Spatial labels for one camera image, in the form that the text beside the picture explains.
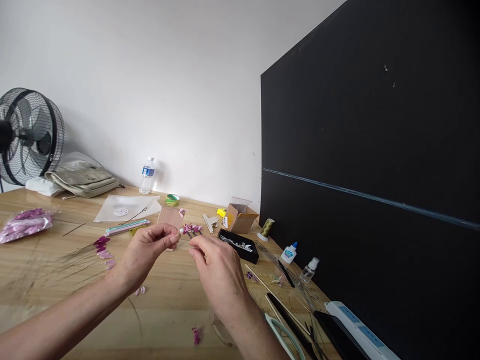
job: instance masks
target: black comb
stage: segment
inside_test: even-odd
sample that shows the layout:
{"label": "black comb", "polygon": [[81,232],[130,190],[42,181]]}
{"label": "black comb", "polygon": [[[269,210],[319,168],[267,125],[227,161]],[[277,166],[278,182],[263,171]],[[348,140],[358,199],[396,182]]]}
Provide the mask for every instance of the black comb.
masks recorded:
{"label": "black comb", "polygon": [[292,278],[290,277],[289,272],[287,271],[287,269],[285,268],[285,266],[284,266],[280,261],[278,262],[278,265],[280,265],[281,270],[282,270],[283,273],[285,274],[286,279],[287,279],[288,282],[290,283],[291,287],[294,288],[294,287],[295,287],[295,284],[294,284],[294,282],[292,281]]}
{"label": "black comb", "polygon": [[310,355],[312,359],[318,360],[317,356],[315,355],[314,348],[312,347],[312,343],[304,334],[304,332],[300,329],[300,327],[297,325],[295,320],[289,315],[287,310],[285,310],[283,305],[275,298],[275,296],[273,296],[271,293],[268,293],[267,296],[272,302],[273,306],[276,307],[281,317],[285,319],[286,323],[288,324],[288,327],[293,331],[296,338],[298,339],[300,344],[303,346],[303,348],[306,350],[308,355]]}

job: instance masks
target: white cloth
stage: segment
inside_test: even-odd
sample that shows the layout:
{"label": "white cloth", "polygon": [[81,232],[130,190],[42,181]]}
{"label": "white cloth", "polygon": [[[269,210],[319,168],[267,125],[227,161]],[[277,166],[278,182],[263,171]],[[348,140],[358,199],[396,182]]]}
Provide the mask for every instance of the white cloth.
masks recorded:
{"label": "white cloth", "polygon": [[[58,165],[56,170],[73,171],[79,169],[87,169],[91,167],[101,168],[102,164],[93,160],[91,157],[82,154],[81,152],[73,151],[68,152],[62,156],[60,164]],[[50,180],[47,180],[43,176],[36,176],[31,178],[30,180],[27,180],[27,182],[25,183],[25,188],[27,190],[36,191],[37,193],[48,197],[55,197],[65,191],[61,186]]]}

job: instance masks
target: fan grille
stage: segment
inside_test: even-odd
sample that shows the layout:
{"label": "fan grille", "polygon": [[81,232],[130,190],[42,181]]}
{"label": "fan grille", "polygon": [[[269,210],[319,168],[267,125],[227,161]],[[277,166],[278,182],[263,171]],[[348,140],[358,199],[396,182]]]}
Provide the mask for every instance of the fan grille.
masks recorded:
{"label": "fan grille", "polygon": [[62,156],[65,127],[59,108],[36,91],[14,88],[0,98],[8,105],[13,140],[2,153],[0,174],[10,184],[25,185],[28,179],[55,170]]}

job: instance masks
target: black board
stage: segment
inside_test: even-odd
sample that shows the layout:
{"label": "black board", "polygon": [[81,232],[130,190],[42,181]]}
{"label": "black board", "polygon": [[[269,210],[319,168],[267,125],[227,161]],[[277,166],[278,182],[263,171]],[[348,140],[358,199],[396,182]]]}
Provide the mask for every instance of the black board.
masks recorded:
{"label": "black board", "polygon": [[298,241],[301,268],[318,257],[313,281],[401,359],[474,351],[475,20],[455,1],[348,0],[261,75],[260,224]]}

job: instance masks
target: wooden table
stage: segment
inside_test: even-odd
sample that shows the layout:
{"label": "wooden table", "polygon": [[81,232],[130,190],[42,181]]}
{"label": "wooden table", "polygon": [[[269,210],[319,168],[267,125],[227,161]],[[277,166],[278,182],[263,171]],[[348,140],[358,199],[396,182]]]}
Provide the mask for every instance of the wooden table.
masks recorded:
{"label": "wooden table", "polygon": [[[57,208],[53,227],[28,237],[0,244],[0,332],[28,319],[102,277],[105,265],[98,264],[85,268],[85,264],[65,267],[58,260],[72,251],[91,244],[112,227],[111,222],[93,222],[107,194],[139,196],[138,189],[127,186],[103,195],[87,199],[77,197],[62,200],[61,196],[46,197],[24,188],[0,194],[0,224],[4,224],[14,213],[23,210]],[[160,195],[163,205],[165,194]],[[185,222],[203,225],[202,214],[212,217],[218,207],[200,201],[182,199],[179,204],[188,210]],[[156,223],[158,214],[149,216]],[[62,237],[77,225],[85,225]],[[217,236],[219,225],[214,231]],[[258,241],[255,227],[243,236]],[[131,236],[128,232],[115,235],[108,243],[108,250],[120,259]],[[189,254],[189,237],[185,234],[173,252],[163,253],[150,271],[144,286],[146,293],[131,295],[91,334],[76,346],[66,359],[241,359],[238,349],[223,344],[210,323],[209,302],[199,280],[198,271]],[[271,253],[280,255],[282,249],[273,242],[261,242]],[[242,260],[244,273],[248,264],[254,272],[272,289],[280,300],[308,324],[311,318],[295,292],[286,284],[279,287],[271,283],[276,267],[259,251],[257,265]],[[296,264],[290,269],[300,272]],[[248,289],[260,308],[274,317],[265,301],[265,288],[247,279]],[[308,287],[318,296],[318,303],[328,301],[327,297],[313,283]],[[192,328],[201,326],[203,339],[194,345]],[[340,359],[323,332],[323,350],[330,360]]]}

